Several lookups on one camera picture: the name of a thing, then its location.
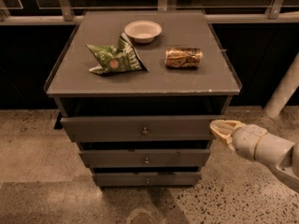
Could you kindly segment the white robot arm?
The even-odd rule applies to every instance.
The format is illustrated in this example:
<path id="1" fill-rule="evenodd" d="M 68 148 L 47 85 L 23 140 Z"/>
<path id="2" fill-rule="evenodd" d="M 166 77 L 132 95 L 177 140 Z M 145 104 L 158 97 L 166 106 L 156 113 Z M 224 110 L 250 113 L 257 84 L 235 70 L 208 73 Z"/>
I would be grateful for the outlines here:
<path id="1" fill-rule="evenodd" d="M 264 108 L 269 118 L 276 118 L 299 87 L 299 53 L 281 79 Z M 271 134 L 255 124 L 239 120 L 215 119 L 210 131 L 239 157 L 267 167 L 284 185 L 299 192 L 299 143 Z"/>

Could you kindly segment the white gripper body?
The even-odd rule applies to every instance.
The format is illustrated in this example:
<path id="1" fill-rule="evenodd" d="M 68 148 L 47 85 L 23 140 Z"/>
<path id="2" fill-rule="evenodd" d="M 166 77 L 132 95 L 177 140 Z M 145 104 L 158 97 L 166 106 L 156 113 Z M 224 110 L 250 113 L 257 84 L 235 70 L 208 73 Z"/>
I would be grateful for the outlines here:
<path id="1" fill-rule="evenodd" d="M 265 128 L 254 124 L 238 128 L 233 133 L 233 146 L 236 154 L 246 160 L 255 161 L 255 149 L 260 139 L 266 134 L 268 131 Z"/>

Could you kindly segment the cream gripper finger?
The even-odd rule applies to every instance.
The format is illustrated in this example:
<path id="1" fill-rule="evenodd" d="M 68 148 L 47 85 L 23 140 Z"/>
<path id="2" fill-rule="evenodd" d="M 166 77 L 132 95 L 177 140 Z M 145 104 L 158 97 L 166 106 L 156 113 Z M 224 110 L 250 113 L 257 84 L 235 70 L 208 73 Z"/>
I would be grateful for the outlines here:
<path id="1" fill-rule="evenodd" d="M 215 119 L 209 124 L 210 131 L 214 136 L 231 150 L 235 150 L 233 145 L 233 134 L 238 129 L 244 126 L 244 123 L 239 120 Z"/>

